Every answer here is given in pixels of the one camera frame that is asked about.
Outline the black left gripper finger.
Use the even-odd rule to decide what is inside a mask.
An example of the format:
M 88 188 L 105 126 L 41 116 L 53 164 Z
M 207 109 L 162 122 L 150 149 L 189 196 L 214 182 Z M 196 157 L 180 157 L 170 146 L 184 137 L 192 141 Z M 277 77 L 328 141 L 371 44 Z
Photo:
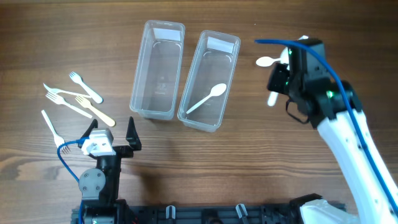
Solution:
M 92 132 L 92 130 L 98 128 L 98 121 L 97 119 L 94 119 L 91 124 L 89 125 L 88 129 L 83 133 L 83 135 L 81 136 L 79 142 L 78 142 L 78 147 L 82 148 L 83 143 L 85 141 L 85 139 L 88 139 L 90 133 Z
M 129 146 L 132 148 L 133 151 L 140 151 L 142 149 L 142 143 L 136 131 L 134 118 L 132 116 L 129 117 L 126 132 L 126 141 L 129 143 Z

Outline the white spoon wide handle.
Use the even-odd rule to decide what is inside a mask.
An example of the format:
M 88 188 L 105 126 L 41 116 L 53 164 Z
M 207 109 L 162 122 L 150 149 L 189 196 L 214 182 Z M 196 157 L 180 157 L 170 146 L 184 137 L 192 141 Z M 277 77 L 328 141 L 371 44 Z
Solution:
M 277 92 L 274 92 L 274 91 L 270 92 L 270 95 L 267 100 L 267 105 L 270 107 L 273 107 L 277 101 L 278 95 L 279 94 Z

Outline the white plastic spoon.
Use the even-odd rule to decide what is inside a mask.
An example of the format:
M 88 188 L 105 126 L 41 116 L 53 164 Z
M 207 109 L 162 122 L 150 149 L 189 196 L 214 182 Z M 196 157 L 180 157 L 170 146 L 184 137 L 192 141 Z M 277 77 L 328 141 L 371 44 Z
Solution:
M 256 60 L 256 65 L 259 67 L 270 67 L 273 63 L 280 60 L 281 58 L 260 57 Z

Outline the white spoon thin handle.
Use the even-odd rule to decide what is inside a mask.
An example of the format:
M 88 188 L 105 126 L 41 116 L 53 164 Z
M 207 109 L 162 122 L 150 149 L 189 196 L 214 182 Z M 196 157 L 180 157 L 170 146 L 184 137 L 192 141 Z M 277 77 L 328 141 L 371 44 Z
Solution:
M 186 114 L 190 114 L 192 111 L 196 110 L 199 106 L 201 106 L 205 101 L 209 100 L 211 97 L 214 96 L 220 96 L 226 91 L 226 84 L 225 83 L 219 83 L 215 85 L 208 96 L 204 97 L 202 100 L 200 100 L 198 103 L 193 105 L 187 112 Z

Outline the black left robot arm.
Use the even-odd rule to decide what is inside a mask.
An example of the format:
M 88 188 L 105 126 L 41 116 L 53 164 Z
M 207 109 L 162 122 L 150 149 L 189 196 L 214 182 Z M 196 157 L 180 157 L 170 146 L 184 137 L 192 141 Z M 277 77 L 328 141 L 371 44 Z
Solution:
M 119 199 L 121 159 L 134 157 L 142 149 L 133 117 L 126 132 L 127 145 L 113 146 L 111 131 L 100 129 L 94 119 L 81 136 L 78 147 L 96 160 L 96 167 L 82 173 L 78 181 L 81 205 L 72 211 L 71 223 L 139 223 L 124 199 Z

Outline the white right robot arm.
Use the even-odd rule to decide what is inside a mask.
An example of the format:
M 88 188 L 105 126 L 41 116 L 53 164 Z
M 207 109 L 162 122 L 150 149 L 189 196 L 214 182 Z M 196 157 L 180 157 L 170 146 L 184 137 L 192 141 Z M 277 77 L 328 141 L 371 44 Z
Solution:
M 318 195 L 290 202 L 297 223 L 397 223 L 397 186 L 369 132 L 362 104 L 352 86 L 325 59 L 318 39 L 264 39 L 284 45 L 288 63 L 277 63 L 269 91 L 296 103 L 331 149 L 353 195 L 358 214 L 351 215 Z

